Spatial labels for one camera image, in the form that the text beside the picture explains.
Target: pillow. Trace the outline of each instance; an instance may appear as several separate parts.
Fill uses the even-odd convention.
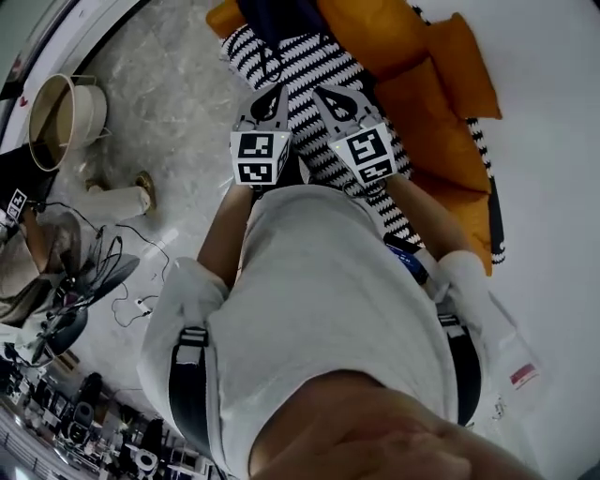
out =
[[[427,29],[427,48],[460,118],[503,117],[475,36],[460,14]]]
[[[450,109],[430,58],[379,83],[375,95],[414,168],[463,188],[491,191],[477,145],[467,124]]]
[[[441,203],[458,220],[490,277],[492,260],[488,195],[455,187],[418,170],[412,173],[411,181]]]
[[[339,44],[378,79],[427,56],[427,26],[404,0],[317,0]]]
[[[206,23],[219,38],[227,38],[247,22],[235,0],[225,0],[206,14]]]

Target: zigzag pattern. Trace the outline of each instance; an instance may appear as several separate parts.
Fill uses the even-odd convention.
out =
[[[414,10],[428,23],[420,8],[415,7]],[[290,101],[289,126],[293,132],[294,148],[307,164],[316,183],[343,189],[355,197],[366,198],[382,216],[389,233],[412,243],[421,243],[392,199],[386,193],[372,196],[377,191],[374,187],[371,188],[373,191],[362,188],[327,147],[327,130],[312,100],[312,91],[320,84],[341,85],[359,91],[366,88],[364,79],[368,78],[368,73],[349,53],[330,38],[318,35],[283,40],[278,52],[273,53],[255,37],[247,25],[223,41],[222,53],[229,58],[232,68],[255,90],[273,81],[287,85]],[[264,74],[263,58],[266,58],[267,75]],[[387,118],[385,122],[392,134],[398,169],[402,174],[410,176],[411,162],[402,141]],[[477,119],[469,119],[467,123],[491,178],[491,164],[483,132]],[[503,248],[495,250],[493,260],[501,263],[504,259]]]

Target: cushion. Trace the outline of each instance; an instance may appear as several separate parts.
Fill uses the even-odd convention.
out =
[[[463,188],[491,191],[477,145],[450,109],[431,59],[379,83],[375,94],[415,168]]]
[[[378,79],[427,56],[426,25],[404,0],[317,0],[339,44]]]
[[[473,251],[483,262],[487,275],[491,276],[488,195],[456,187],[418,170],[412,173],[411,180],[458,220],[471,242]]]
[[[237,6],[237,2],[235,0],[225,0],[221,5],[206,14],[206,23],[219,38],[227,38],[247,22]]]
[[[427,48],[460,118],[503,117],[475,35],[460,14],[427,29]]]

